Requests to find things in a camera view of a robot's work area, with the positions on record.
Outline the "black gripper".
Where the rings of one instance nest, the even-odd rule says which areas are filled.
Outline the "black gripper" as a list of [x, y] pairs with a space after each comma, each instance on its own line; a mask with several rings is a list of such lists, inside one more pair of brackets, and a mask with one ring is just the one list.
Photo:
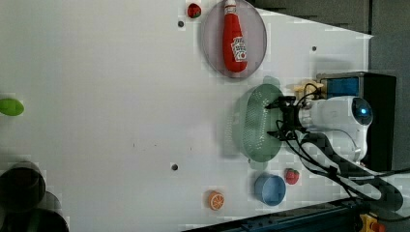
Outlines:
[[266, 109], [279, 108], [282, 112], [282, 125], [280, 130], [268, 131], [268, 134], [279, 141], [289, 139], [287, 131], [304, 131], [299, 120], [300, 107], [295, 103], [296, 98], [293, 96], [284, 96], [274, 100], [265, 106]]

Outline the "dark cylindrical robot base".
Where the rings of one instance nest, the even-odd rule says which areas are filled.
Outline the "dark cylindrical robot base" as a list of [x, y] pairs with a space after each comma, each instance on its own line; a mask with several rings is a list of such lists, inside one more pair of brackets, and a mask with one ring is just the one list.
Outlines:
[[16, 163], [1, 175], [1, 209], [1, 232], [70, 232], [60, 200], [33, 162]]

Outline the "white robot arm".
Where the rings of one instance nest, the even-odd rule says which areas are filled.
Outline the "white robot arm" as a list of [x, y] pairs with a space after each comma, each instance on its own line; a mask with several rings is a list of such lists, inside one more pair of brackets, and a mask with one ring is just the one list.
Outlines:
[[279, 97], [266, 105], [282, 116], [269, 135], [297, 144], [296, 154], [312, 173], [327, 177], [347, 192], [402, 215], [409, 209], [409, 172], [381, 173], [360, 165], [367, 153], [372, 108], [359, 97], [319, 100]]

